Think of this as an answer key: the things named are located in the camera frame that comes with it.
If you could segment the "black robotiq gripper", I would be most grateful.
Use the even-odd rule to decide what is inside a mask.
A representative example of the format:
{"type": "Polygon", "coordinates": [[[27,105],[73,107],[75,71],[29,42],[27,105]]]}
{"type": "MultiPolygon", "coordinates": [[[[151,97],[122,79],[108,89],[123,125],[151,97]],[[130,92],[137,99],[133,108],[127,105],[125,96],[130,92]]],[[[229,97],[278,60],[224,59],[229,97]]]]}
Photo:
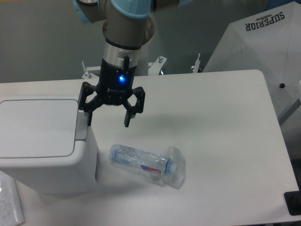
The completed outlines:
{"type": "Polygon", "coordinates": [[[88,82],[83,82],[81,85],[78,109],[87,113],[87,125],[91,126],[93,111],[102,105],[123,105],[126,115],[124,125],[129,127],[130,120],[137,113],[142,113],[145,102],[145,91],[143,87],[132,89],[136,67],[130,67],[130,58],[125,57],[122,60],[122,66],[112,65],[105,60],[102,60],[99,82],[92,85],[88,82]],[[87,97],[96,92],[96,95],[89,102],[86,102],[87,97]],[[128,99],[134,95],[136,104],[131,106],[128,99]]]}

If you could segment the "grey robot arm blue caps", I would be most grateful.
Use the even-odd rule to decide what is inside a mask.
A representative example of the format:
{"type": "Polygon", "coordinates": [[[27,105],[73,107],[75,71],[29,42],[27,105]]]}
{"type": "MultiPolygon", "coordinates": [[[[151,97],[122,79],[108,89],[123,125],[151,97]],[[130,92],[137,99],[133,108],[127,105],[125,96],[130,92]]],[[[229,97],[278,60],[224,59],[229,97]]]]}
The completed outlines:
{"type": "Polygon", "coordinates": [[[93,111],[102,105],[123,105],[125,127],[142,113],[145,91],[133,88],[141,47],[153,36],[150,13],[187,4],[187,0],[75,0],[74,7],[85,24],[104,21],[105,45],[99,82],[84,82],[78,109],[91,125],[93,111]]]}

